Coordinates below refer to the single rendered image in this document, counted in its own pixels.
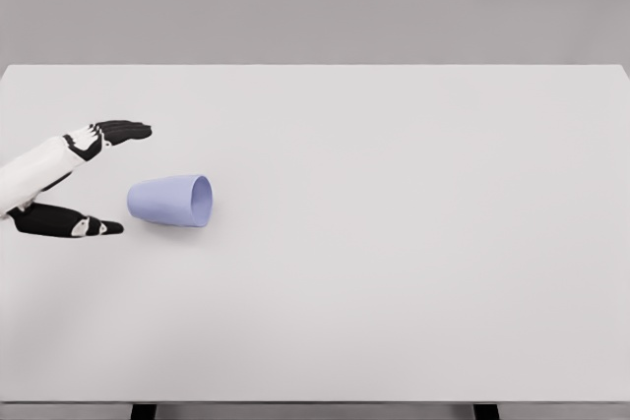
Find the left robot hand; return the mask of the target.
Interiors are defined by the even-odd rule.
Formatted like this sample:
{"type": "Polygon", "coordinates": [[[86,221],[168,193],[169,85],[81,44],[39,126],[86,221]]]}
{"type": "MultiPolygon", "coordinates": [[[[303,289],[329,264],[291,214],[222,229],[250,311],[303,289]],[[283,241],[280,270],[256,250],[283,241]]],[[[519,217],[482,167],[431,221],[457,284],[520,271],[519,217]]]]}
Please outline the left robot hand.
{"type": "Polygon", "coordinates": [[[0,220],[25,234],[80,239],[118,235],[124,226],[78,210],[42,204],[37,198],[94,160],[104,150],[153,134],[143,122],[105,120],[54,136],[0,166],[0,220]]]}

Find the lavender plastic cup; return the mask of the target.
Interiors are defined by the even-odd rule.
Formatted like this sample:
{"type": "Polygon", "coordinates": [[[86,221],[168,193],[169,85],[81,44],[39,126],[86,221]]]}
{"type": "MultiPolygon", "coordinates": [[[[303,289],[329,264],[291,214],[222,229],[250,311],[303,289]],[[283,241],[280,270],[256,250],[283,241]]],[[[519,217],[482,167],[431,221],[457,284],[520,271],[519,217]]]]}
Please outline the lavender plastic cup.
{"type": "Polygon", "coordinates": [[[204,175],[177,175],[134,184],[127,209],[136,218],[162,225],[204,227],[213,208],[213,188],[204,175]]]}

